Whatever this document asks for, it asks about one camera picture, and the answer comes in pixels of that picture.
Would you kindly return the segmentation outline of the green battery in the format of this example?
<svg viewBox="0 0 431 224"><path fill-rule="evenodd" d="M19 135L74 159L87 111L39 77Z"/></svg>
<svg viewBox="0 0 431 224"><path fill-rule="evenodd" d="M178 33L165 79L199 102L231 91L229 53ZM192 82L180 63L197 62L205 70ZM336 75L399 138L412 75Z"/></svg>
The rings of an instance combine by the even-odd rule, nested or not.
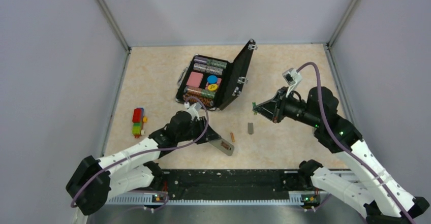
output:
<svg viewBox="0 0 431 224"><path fill-rule="evenodd" d="M257 115L257 112L255 110L255 108L256 108L256 102L252 102L252 105L253 105L253 113L254 113L254 115Z"/></svg>

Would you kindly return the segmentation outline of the orange battery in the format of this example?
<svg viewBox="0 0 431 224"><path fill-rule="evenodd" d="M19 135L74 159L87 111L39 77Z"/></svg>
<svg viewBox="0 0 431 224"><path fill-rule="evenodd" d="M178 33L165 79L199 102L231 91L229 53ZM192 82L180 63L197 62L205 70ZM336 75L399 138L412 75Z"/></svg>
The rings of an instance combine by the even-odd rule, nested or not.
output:
<svg viewBox="0 0 431 224"><path fill-rule="evenodd" d="M231 138L231 141L234 143L235 142L235 137L234 137L234 134L232 132L230 133L230 138Z"/></svg>

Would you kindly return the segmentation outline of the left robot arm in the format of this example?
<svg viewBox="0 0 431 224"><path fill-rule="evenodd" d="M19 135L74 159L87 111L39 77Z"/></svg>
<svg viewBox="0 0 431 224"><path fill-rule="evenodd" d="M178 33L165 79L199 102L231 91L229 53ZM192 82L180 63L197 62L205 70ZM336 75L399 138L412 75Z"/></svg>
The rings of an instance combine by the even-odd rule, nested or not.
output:
<svg viewBox="0 0 431 224"><path fill-rule="evenodd" d="M66 184L72 198L71 207L85 216L101 209L105 203L137 188L159 189L163 184L161 169L155 161L192 144L210 143L221 136L197 111L178 111L162 128L137 144L109 156L81 160Z"/></svg>

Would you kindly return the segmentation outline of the white remote control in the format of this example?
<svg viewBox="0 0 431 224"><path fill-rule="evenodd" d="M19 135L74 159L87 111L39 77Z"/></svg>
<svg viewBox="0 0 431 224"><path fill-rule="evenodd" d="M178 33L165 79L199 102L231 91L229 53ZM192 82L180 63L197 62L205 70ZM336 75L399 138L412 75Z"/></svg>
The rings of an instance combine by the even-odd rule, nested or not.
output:
<svg viewBox="0 0 431 224"><path fill-rule="evenodd" d="M225 140L222 137L218 137L217 139L213 139L209 141L209 144L214 146L216 149L220 150L227 156L232 156L234 152L234 145L230 143L228 140Z"/></svg>

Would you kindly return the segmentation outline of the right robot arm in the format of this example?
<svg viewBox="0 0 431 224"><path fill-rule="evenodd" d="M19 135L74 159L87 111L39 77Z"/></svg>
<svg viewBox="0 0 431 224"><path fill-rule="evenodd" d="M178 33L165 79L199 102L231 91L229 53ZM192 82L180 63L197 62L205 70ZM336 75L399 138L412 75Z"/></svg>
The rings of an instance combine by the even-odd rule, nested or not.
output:
<svg viewBox="0 0 431 224"><path fill-rule="evenodd" d="M355 174L354 184L311 159L299 165L298 183L322 189L356 210L367 223L411 223L430 206L402 188L371 153L358 129L337 112L338 99L327 87L313 87L307 100L279 89L253 111L274 123L291 118L314 128L314 137Z"/></svg>

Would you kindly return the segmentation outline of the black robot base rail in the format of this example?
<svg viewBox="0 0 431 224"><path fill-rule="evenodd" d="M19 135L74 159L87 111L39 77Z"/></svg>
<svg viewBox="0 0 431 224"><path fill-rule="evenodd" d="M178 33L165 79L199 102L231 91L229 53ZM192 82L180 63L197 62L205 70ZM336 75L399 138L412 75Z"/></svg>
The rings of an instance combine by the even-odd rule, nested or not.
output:
<svg viewBox="0 0 431 224"><path fill-rule="evenodd" d="M108 204L298 205L314 209L330 194L364 216L380 210L367 187L347 171L317 166L299 170L165 170L148 187L109 197Z"/></svg>

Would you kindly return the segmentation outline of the grey battery cover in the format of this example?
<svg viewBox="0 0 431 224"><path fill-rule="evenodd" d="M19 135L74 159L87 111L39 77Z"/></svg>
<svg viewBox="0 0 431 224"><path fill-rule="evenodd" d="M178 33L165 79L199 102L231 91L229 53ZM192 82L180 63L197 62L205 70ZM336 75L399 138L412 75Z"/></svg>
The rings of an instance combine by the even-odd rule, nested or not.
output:
<svg viewBox="0 0 431 224"><path fill-rule="evenodd" d="M252 122L248 122L247 130L249 135L254 133L254 124Z"/></svg>

